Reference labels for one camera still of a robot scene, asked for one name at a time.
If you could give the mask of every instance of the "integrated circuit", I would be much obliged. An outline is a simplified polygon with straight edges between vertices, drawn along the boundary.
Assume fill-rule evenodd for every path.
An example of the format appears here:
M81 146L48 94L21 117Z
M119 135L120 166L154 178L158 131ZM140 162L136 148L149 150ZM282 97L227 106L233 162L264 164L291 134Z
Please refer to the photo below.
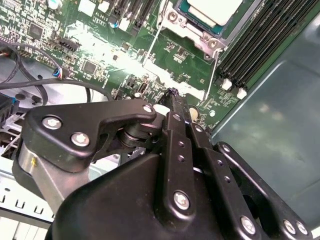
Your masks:
M38 25L35 25L33 23L30 24L28 35L32 37L33 39L40 40L42 37L43 29L39 27Z
M93 63L86 61L85 64L83 65L83 71L87 74L93 75L96 71L97 66L94 65Z

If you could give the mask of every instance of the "wire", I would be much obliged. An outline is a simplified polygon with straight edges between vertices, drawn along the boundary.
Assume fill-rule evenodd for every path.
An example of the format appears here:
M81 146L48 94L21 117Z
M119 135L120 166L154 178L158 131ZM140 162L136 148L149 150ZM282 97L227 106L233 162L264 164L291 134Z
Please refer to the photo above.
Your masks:
M8 48L10 48L12 51L14 51L17 55L19 54L19 52L17 51L17 49L15 49L14 47L21 47L21 48L30 48L30 49L33 49L37 52L39 52L40 54L42 54L43 56L45 56L46 58L48 58L57 68L58 68L58 71L59 71L59 78L62 79L62 67L59 65L59 63L57 63L56 60L54 60L53 57L51 57L48 53L46 53L44 50L36 47L36 46L33 46L33 45L30 45L30 44L27 44L27 43L20 43L20 42L8 42L6 39L3 39L3 38L0 38L0 43L7 46ZM14 75L9 79L9 80L6 80L5 82L9 82L16 74L17 72L14 73Z
M106 91L104 88L101 88L99 86L93 85L88 82L76 81L76 80L70 80L70 79L65 79L61 81L57 78L49 78L49 79L30 81L30 82L18 82L18 83L6 83L6 84L0 83L0 90L19 89L19 88L26 88L31 86L47 85L47 84L70 84L70 85L82 86L88 89L95 90L98 93L101 93L102 95L106 96L108 101L113 100L111 94L108 91Z
M91 103L91 92L90 92L90 88L85 88L85 93L86 93L86 102L87 103Z
M13 52L15 52L15 54L17 55L17 60L18 60L18 61L21 60L20 55L19 55L19 52L18 52L17 49L15 49L14 47L8 45L7 43L4 43L4 45L5 45L7 48L9 48L10 50L12 50ZM13 79L14 76L17 74L18 70L19 70L19 65L18 65L18 63L16 62L13 70L12 70L11 73L10 73L10 75L6 78L6 80L0 82L0 84L5 84L5 83L9 82L11 79Z
M38 81L34 76L32 76L32 75L28 72L28 70L26 69L26 67L25 67L24 63L22 62L22 60L19 61L19 60L17 59L17 55L16 55L16 57L15 57L14 60L15 60L15 62L19 65L20 71L21 71L22 74L26 77L26 79L28 79L28 81L30 81L30 82L36 82L36 81ZM48 93L47 93L46 89L44 88L44 86L39 85L39 86L35 86L35 88L38 90L38 92L39 92L40 95L41 95L42 105L43 105L43 106L47 105L49 98L48 98Z

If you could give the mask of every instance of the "microchip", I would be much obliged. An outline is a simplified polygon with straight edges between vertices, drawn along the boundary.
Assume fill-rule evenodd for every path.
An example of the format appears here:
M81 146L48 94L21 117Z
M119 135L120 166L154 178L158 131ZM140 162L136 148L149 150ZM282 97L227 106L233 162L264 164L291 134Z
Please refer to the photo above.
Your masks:
M83 71L86 72L87 74L93 75L95 73L96 68L97 68L96 65L94 65L89 61L86 61L83 66Z
M139 52L138 52L138 55L142 56L144 53L145 53L145 51L143 49L140 49Z
M39 27L39 26L31 23L30 28L29 28L28 35L29 35L30 37L32 37L33 39L40 40L43 31L44 31L44 30L43 30L41 27Z
M130 48L130 45L127 44L127 43L123 43L123 44L122 44L122 47L123 47L124 50L128 51L129 48Z

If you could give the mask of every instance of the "black dimm slot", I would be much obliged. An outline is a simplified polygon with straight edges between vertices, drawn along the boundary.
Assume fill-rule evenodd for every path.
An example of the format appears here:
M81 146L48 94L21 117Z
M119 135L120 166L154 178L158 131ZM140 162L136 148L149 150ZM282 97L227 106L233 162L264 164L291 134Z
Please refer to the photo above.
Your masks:
M117 6L115 6L113 13L117 17L117 19L121 19L122 16L124 15L124 11L128 5L129 0L120 0L118 2Z
M131 29L130 34L133 36L137 36L142 25L144 24L145 20L147 19L151 8L154 6L156 0L147 0L141 11L138 13L136 20L134 21L133 28Z
M282 5L278 5L273 10L271 10L268 20L265 20L263 24L255 31L255 38L245 40L249 42L248 46L243 48L245 54L238 54L238 57L235 57L235 59L233 59L232 64L229 64L230 69L226 68L228 72L232 72L232 75L237 72L239 67L248 60L250 55L254 52L255 48L258 47L258 42L262 42L264 38L267 37L267 34L272 30L272 26L274 26L280 20L282 14L284 14L288 10L293 2L294 1L282 2Z
M135 0L134 3L130 7L130 12L132 13L131 19L135 19L139 9L144 4L143 0Z
M222 60L223 63L227 63L231 58L234 57L233 55L236 52L238 52L239 48L241 48L241 46L238 44L238 42L242 42L243 39L246 39L248 37L248 35L251 34L252 31L249 31L248 29L256 28L256 26L260 24L261 19L268 17L267 14L269 13L269 8L272 8L275 5L276 4L275 4L274 0L270 0L266 3L266 5L260 11L259 15L249 24L247 29L241 34L239 39L236 41L236 44L234 46L232 46L232 48L231 48L232 51L230 50L227 53L227 55L223 57L223 60Z
M266 60L275 52L275 50L281 45L281 43L283 42L283 40L285 40L290 34L291 32L295 29L295 27L297 26L297 24L299 24L308 14L309 10L312 9L316 4L317 4L318 0L313 0L309 3L309 6L307 6L301 13L301 16L299 17L298 20L296 20L295 22L292 23L292 26L290 28L287 29L285 35L280 39L277 40L277 42L273 45L273 48L271 49L271 51L269 51L267 53L267 55L264 55L262 61L258 64L255 65L255 68L250 71L248 73L248 75L245 77L245 83L248 83L248 81L250 81L250 79L256 74L256 72L263 66L263 64L265 64Z
M242 36L237 40L237 43L229 51L230 53L228 54L228 56L222 61L222 63L220 64L221 68L227 70L228 67L230 67L233 59L238 57L240 53L245 49L245 46L249 44L249 39L254 37L254 35L256 34L256 30L260 28L263 21L269 18L269 15L272 12L270 11L270 9L275 8L280 3L281 2L276 3L274 0L270 0L266 3L260 14L253 20L251 25L246 29Z
M151 8L155 4L156 0L149 0L146 2L146 4L143 6L143 10L141 14L137 17L137 27L141 28L141 26L144 24L144 21L146 20L147 16L150 13Z
M233 70L233 75L238 81L242 80L244 74L251 69L249 66L252 66L254 62L257 62L259 57L268 49L270 44L277 39L277 37L285 29L286 25L288 25L289 18L292 19L292 13L297 12L299 8L299 0L297 5L289 5L283 14L277 16L276 21L274 21L272 26L266 32L262 33L263 36L261 36L261 38L255 42L255 46L248 53L242 64Z
M279 38L282 38L283 31L288 29L287 27L292 21L294 21L294 16L299 12L302 6L305 4L301 4L301 1L296 2L293 7L289 10L289 15L282 15L281 18L282 21L280 21L276 28L272 29L272 33L267 35L267 38L261 43L258 43L256 46L256 50L253 50L253 54L251 55L251 58L248 61L245 61L245 64L243 64L240 68L240 71L237 72L237 70L234 71L234 76L237 78L239 82L242 82L243 78L247 74L248 71L252 69L252 67L255 65L257 61L261 59L263 54L270 49L271 44L276 41Z

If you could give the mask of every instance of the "black bracket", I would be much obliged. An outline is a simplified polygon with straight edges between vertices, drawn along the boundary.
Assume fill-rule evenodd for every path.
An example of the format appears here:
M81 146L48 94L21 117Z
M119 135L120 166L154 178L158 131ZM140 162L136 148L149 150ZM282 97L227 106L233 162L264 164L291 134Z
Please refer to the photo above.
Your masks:
M310 229L274 190L227 143L214 149L225 156L247 202L252 202L263 230L273 239L313 239Z
M26 115L21 138L33 153L65 171L79 172L97 160L96 155L107 157L121 148L118 142L109 149L121 128L132 122L152 123L156 116L156 111L141 99L37 107ZM61 127L46 128L46 117L59 119ZM86 134L89 145L73 144L74 133Z
M184 119L171 111L164 122L154 213L166 228L182 231L196 216L191 141Z
M193 159L203 171L213 209L225 239L268 239L252 216L225 157L213 150L205 131L189 125Z

